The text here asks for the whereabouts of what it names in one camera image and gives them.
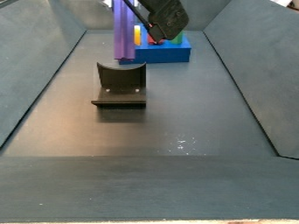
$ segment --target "black plastic holder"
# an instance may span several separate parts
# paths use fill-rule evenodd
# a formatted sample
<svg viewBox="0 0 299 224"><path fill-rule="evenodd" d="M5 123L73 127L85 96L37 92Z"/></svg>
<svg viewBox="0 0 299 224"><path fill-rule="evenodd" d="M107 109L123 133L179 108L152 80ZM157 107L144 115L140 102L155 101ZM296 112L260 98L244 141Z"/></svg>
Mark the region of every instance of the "black plastic holder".
<svg viewBox="0 0 299 224"><path fill-rule="evenodd" d="M145 107L145 63L135 68L111 68L97 63L99 107Z"/></svg>

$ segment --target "bin floor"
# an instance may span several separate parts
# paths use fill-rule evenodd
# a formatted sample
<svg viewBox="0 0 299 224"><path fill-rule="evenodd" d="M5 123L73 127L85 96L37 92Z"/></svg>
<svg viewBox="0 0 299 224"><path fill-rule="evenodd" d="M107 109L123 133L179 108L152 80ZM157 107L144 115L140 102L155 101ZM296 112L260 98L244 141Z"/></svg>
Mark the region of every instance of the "bin floor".
<svg viewBox="0 0 299 224"><path fill-rule="evenodd" d="M1 155L275 156L204 34L185 34L191 62L147 65L147 107L103 109L91 104L99 96L96 63L119 64L112 31L89 31Z"/></svg>

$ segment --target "purple pole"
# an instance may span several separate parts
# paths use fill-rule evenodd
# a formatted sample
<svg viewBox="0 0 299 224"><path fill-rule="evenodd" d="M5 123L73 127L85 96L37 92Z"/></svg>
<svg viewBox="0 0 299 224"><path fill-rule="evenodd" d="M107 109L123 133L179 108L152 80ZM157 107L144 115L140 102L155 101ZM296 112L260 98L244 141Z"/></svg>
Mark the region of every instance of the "purple pole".
<svg viewBox="0 0 299 224"><path fill-rule="evenodd" d="M132 60L135 47L135 14L123 0L113 0L115 13L115 59Z"/></svg>

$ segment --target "blue block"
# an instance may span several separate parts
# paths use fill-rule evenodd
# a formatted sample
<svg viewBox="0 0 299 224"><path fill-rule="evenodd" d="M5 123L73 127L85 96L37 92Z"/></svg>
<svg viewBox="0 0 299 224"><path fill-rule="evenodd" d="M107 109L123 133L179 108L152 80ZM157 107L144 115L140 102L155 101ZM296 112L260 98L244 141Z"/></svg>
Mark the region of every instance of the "blue block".
<svg viewBox="0 0 299 224"><path fill-rule="evenodd" d="M147 31L141 26L141 45L135 46L135 59L119 61L120 65L128 64L152 64L152 63L172 63L172 62L189 62L191 57L191 44L187 37L183 35L181 44L172 44L165 40L161 45L147 44Z"/></svg>

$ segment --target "yellow block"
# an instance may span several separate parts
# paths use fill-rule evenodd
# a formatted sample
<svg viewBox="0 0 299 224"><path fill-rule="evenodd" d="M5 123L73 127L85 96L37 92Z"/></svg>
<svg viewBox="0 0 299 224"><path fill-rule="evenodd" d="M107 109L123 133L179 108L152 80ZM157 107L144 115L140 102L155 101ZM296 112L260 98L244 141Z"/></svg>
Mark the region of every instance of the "yellow block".
<svg viewBox="0 0 299 224"><path fill-rule="evenodd" d="M140 25L135 25L135 44L137 46L141 45L141 27L140 27Z"/></svg>

